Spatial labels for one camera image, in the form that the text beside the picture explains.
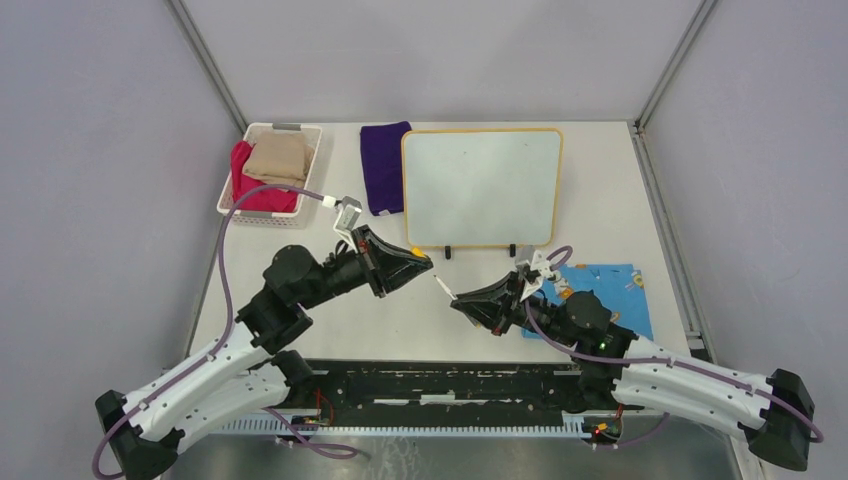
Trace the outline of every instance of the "cloth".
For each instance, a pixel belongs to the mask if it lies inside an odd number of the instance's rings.
[[[238,142],[230,153],[230,175],[233,185],[233,202],[237,202],[245,193],[265,185],[259,180],[254,180],[242,173],[244,164],[250,157],[253,147],[245,141]],[[242,210],[254,210],[258,212],[282,212],[291,213],[297,206],[297,193],[287,192],[277,188],[269,188],[253,194],[241,204]]]
[[[403,166],[400,143],[412,130],[409,122],[362,127],[359,153],[365,177],[365,194],[372,215],[403,211]]]
[[[650,340],[654,339],[651,318],[648,315],[648,300],[642,272],[633,265],[576,265],[559,269],[568,285],[576,292],[593,291],[601,304],[612,310],[613,320],[619,326],[629,328]],[[562,297],[554,291],[550,282],[542,285],[542,291],[551,302],[559,304]],[[527,338],[539,338],[533,332],[522,329]]]
[[[303,188],[313,153],[302,133],[265,132],[256,138],[242,173],[260,182]]]

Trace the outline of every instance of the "white table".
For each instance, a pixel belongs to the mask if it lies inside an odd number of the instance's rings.
[[[366,201],[359,156],[362,125],[322,125],[323,151],[319,152],[315,190]],[[570,263],[632,263],[641,268],[655,341],[673,351],[688,353],[626,123],[413,123],[416,129],[547,126],[563,132],[565,149],[556,233],[551,245],[542,250],[570,244],[574,246]],[[304,230],[231,225],[224,252],[236,310],[262,287],[262,271],[285,245],[302,244],[322,262],[338,241],[332,231],[333,220],[333,212],[319,208]],[[366,211],[359,224],[365,223],[384,240],[407,246],[402,214],[372,217]],[[438,273],[454,292],[487,286],[513,268],[513,259],[505,249],[459,249],[449,261],[440,250],[427,253],[435,264],[433,273]],[[566,361],[563,354],[541,340],[523,338],[517,327],[503,337],[472,327],[462,314],[449,308],[449,301],[429,274],[384,299],[375,298],[369,288],[362,287],[310,310],[315,324],[290,348],[297,349],[304,358],[314,359]],[[192,352],[223,330],[224,318],[223,290],[216,266],[202,304]]]

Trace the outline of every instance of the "white basket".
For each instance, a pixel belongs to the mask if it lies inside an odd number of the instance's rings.
[[[315,169],[315,162],[318,161],[318,147],[321,145],[321,127],[318,125],[299,125],[290,123],[251,123],[247,127],[247,132],[244,134],[243,140],[251,146],[256,144],[256,138],[265,132],[274,132],[280,135],[288,135],[292,133],[303,133],[306,138],[306,144],[312,147],[312,165],[309,168],[309,173],[306,174],[306,182],[303,188],[310,189],[312,187],[312,173]],[[233,206],[233,179],[232,174],[227,174],[227,183],[224,184],[224,189],[221,191],[221,196],[218,197],[218,212],[221,215],[226,215]],[[318,202],[312,199],[305,198],[303,195],[297,196],[297,205],[291,213],[279,212],[257,212],[254,210],[236,210],[233,214],[232,221],[235,223],[248,225],[266,225],[270,227],[283,228],[303,228],[315,212]]]

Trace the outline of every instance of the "white wall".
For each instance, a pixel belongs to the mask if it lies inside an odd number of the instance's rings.
[[[699,0],[186,0],[249,121],[638,116]]]
[[[799,373],[845,478],[848,3],[721,2],[648,125],[684,257],[726,365]]]
[[[90,479],[94,399],[181,357],[238,134],[164,2],[9,3],[0,478]]]

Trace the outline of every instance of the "red cloth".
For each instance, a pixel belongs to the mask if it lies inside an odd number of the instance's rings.
[[[233,147],[230,153],[230,174],[233,182],[233,202],[250,190],[265,185],[259,180],[248,177],[241,173],[244,163],[250,158],[253,147],[245,141],[241,141]],[[297,206],[297,193],[286,192],[276,188],[269,188],[253,194],[239,207],[242,210],[255,210],[258,212],[283,212],[291,213]]]

